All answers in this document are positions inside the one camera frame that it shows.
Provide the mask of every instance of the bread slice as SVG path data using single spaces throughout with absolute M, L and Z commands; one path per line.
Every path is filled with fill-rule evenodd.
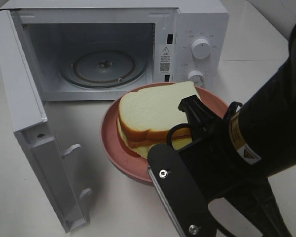
M 124 144 L 133 152 L 139 154 L 141 157 L 147 159 L 148 157 L 148 152 L 150 150 L 151 147 L 153 147 L 154 145 L 158 144 L 158 143 L 153 143 L 150 145 L 141 145 L 141 146 L 137 146 L 137 147 L 130 147 L 129 145 L 129 141 L 126 137 L 126 135 L 123 133 L 119 120 L 117 120 L 117 128 L 118 128 L 118 134 L 119 137 L 121 138 L 121 140 L 124 142 Z M 186 137 L 186 138 L 177 138 L 174 141 L 172 141 L 172 146 L 175 150 L 181 149 L 182 147 L 185 147 L 187 144 L 191 143 L 192 139 L 191 137 Z
M 136 148 L 164 143 L 172 127 L 187 122 L 178 105 L 183 98 L 191 95 L 199 97 L 191 81 L 125 94 L 119 102 L 118 119 L 128 146 Z M 183 128 L 173 134 L 173 139 L 187 136 L 189 129 Z

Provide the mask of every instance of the bread crust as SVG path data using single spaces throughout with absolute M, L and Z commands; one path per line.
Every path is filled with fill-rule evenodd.
M 156 143 L 166 143 L 166 138 L 169 130 L 165 131 L 135 131 L 128 127 L 122 119 L 120 119 L 120 114 L 118 111 L 118 117 L 122 131 L 127 137 L 128 145 L 131 148 L 136 148 L 139 146 L 152 145 Z M 181 128 L 173 133 L 172 139 L 186 138 L 190 137 L 189 128 Z

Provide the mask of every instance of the white microwave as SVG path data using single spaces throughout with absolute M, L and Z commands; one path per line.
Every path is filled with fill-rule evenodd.
M 96 192 L 79 144 L 61 151 L 44 101 L 114 100 L 153 82 L 211 89 L 229 14 L 219 0 L 10 0 L 0 67 L 15 137 L 66 232 Z

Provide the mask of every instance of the yellow warning sticker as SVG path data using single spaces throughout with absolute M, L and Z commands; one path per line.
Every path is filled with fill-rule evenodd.
M 247 163 L 255 164 L 261 160 L 261 157 L 249 147 L 241 134 L 239 128 L 239 112 L 230 120 L 229 135 L 234 148 Z
M 239 148 L 243 147 L 246 144 L 245 139 L 243 139 L 242 134 L 239 129 L 239 112 L 237 112 L 232 119 L 230 120 L 230 125 L 229 125 L 229 135 L 231 142 L 233 146 L 235 147 L 236 150 Z

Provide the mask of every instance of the screw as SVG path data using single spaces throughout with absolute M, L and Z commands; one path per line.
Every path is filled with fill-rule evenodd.
M 168 176 L 168 172 L 165 169 L 160 170 L 159 177 L 165 179 Z
M 198 234 L 198 227 L 196 225 L 190 225 L 189 229 L 188 229 L 188 232 L 195 236 Z

